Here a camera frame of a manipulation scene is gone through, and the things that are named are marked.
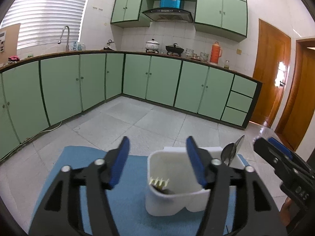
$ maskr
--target range hood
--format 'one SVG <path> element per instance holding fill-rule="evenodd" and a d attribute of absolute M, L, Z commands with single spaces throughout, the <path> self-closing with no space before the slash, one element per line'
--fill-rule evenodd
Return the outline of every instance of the range hood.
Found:
<path fill-rule="evenodd" d="M 176 8 L 156 8 L 143 12 L 144 15 L 152 19 L 153 21 L 173 21 L 173 22 L 185 22 L 192 23 L 193 16 L 189 11 L 176 9 Z"/>

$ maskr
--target wire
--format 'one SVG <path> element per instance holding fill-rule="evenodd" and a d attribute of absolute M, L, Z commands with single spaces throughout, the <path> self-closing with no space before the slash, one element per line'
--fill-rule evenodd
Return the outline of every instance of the wire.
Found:
<path fill-rule="evenodd" d="M 59 128 L 59 127 L 61 126 L 61 124 L 62 124 L 62 121 L 60 122 L 60 124 L 59 124 L 57 127 L 53 128 L 53 129 L 51 129 L 51 130 L 44 130 L 44 131 L 41 131 L 41 132 L 37 133 L 35 136 L 32 136 L 30 139 L 26 140 L 25 142 L 23 142 L 22 144 L 18 145 L 16 148 L 14 148 L 12 151 L 10 151 L 8 154 L 6 154 L 2 159 L 0 159 L 0 162 L 4 161 L 4 160 L 5 160 L 10 154 L 12 154 L 16 149 L 18 149 L 19 147 L 25 145 L 26 143 L 28 143 L 30 140 L 32 140 L 32 139 L 33 139 L 34 137 L 36 137 L 37 135 L 39 135 L 39 134 L 41 134 L 41 133 L 44 133 L 44 132 L 53 131 L 53 130 Z"/>

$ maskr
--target white venetian blind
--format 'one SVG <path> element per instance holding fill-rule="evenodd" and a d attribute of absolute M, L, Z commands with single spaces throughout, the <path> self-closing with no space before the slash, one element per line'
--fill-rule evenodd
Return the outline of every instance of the white venetian blind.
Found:
<path fill-rule="evenodd" d="M 1 27 L 21 23 L 18 49 L 57 44 L 66 25 L 70 28 L 70 41 L 77 41 L 85 2 L 86 0 L 15 0 Z"/>

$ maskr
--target blue gripper pad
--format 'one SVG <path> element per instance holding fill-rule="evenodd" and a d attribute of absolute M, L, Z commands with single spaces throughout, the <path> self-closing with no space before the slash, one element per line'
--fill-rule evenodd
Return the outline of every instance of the blue gripper pad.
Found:
<path fill-rule="evenodd" d="M 186 149 L 197 182 L 205 188 L 207 185 L 205 169 L 210 164 L 212 156 L 207 150 L 200 149 L 192 136 L 186 139 Z"/>
<path fill-rule="evenodd" d="M 125 166 L 130 150 L 129 138 L 124 136 L 117 149 L 108 151 L 104 160 L 110 170 L 109 185 L 114 188 L 119 183 L 123 167 Z"/>
<path fill-rule="evenodd" d="M 283 144 L 281 144 L 279 141 L 274 139 L 273 137 L 268 138 L 268 142 L 272 144 L 274 147 L 276 147 L 280 152 L 282 152 L 284 155 L 288 156 L 290 160 L 293 159 L 293 156 L 291 154 L 291 151 L 286 148 Z"/>

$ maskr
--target tiled floor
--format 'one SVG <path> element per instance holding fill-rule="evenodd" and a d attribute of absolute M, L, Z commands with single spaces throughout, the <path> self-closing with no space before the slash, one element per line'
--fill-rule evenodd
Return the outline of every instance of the tiled floor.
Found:
<path fill-rule="evenodd" d="M 245 131 L 161 108 L 126 97 L 116 98 L 67 121 L 25 146 L 0 166 L 0 195 L 16 221 L 27 231 L 35 201 L 49 171 L 63 148 L 81 145 L 110 150 L 123 136 L 130 138 L 132 155 L 149 155 L 164 146 L 185 146 L 194 136 L 199 146 L 221 146 L 245 134 L 239 151 L 255 167 L 278 207 L 285 200 L 280 180 L 272 167 L 253 152 L 257 136 L 275 136 L 263 126 L 250 123 Z"/>

